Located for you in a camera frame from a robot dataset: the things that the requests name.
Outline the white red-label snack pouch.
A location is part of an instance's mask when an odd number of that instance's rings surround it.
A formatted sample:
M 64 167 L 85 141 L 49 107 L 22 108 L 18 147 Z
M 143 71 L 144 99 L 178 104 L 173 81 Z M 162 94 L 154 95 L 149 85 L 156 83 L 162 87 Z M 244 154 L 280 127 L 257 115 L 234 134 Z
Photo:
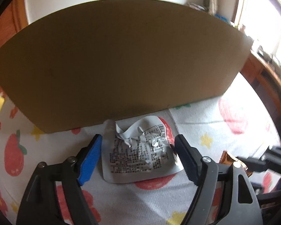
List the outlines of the white red-label snack pouch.
M 124 184 L 176 174 L 184 168 L 173 148 L 170 125 L 159 116 L 146 116 L 127 130 L 107 120 L 101 146 L 103 179 Z

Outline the brown cardboard box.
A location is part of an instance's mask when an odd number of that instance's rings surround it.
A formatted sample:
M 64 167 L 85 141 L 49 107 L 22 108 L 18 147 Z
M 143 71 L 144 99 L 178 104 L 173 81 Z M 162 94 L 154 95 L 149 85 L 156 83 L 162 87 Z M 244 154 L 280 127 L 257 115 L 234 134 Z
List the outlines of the brown cardboard box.
M 0 48 L 0 86 L 45 133 L 223 94 L 252 40 L 226 22 L 158 0 L 59 10 Z

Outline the brown wooden wardrobe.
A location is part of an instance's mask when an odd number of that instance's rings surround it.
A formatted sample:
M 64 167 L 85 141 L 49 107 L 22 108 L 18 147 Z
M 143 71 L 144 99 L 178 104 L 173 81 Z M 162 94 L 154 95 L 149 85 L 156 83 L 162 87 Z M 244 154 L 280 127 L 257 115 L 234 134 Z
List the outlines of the brown wooden wardrobe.
M 27 25 L 24 0 L 12 0 L 0 16 L 0 47 Z

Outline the wooden cabinet under window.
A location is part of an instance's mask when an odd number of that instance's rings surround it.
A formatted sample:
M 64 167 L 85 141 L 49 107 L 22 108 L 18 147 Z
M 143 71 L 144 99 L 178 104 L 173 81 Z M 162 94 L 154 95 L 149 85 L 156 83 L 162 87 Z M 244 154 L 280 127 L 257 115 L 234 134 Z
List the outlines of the wooden cabinet under window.
M 240 73 L 258 94 L 274 124 L 281 124 L 281 79 L 275 71 L 251 52 Z

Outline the floral strawberry bed sheet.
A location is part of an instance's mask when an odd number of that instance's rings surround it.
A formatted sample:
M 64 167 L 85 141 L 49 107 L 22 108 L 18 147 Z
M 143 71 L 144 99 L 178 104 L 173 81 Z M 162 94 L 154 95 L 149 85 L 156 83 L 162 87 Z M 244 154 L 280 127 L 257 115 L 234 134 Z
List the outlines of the floral strawberry bed sheet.
M 0 111 L 0 210 L 16 223 L 36 165 L 57 164 L 103 135 L 82 191 L 99 224 L 178 224 L 196 192 L 169 142 L 182 134 L 202 155 L 260 157 L 281 140 L 263 102 L 238 74 L 224 95 L 92 127 L 45 134 L 6 99 Z

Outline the brown gold snack packet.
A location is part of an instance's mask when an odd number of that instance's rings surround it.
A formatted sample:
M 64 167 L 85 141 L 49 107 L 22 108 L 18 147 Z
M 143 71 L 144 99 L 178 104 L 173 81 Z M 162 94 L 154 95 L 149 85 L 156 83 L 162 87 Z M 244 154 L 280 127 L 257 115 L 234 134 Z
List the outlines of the brown gold snack packet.
M 223 151 L 219 163 L 224 165 L 232 165 L 233 163 L 238 163 L 244 169 L 248 177 L 252 176 L 253 174 L 252 172 L 249 171 L 247 165 L 243 161 L 239 160 L 233 155 L 230 155 L 226 150 Z

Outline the window with wooden frame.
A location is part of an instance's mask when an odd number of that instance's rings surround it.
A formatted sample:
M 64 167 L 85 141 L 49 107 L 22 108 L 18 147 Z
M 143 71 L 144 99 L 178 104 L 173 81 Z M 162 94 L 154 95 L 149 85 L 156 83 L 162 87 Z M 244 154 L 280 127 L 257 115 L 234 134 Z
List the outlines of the window with wooden frame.
M 281 13 L 270 0 L 238 0 L 233 23 L 253 40 L 254 52 L 281 69 Z

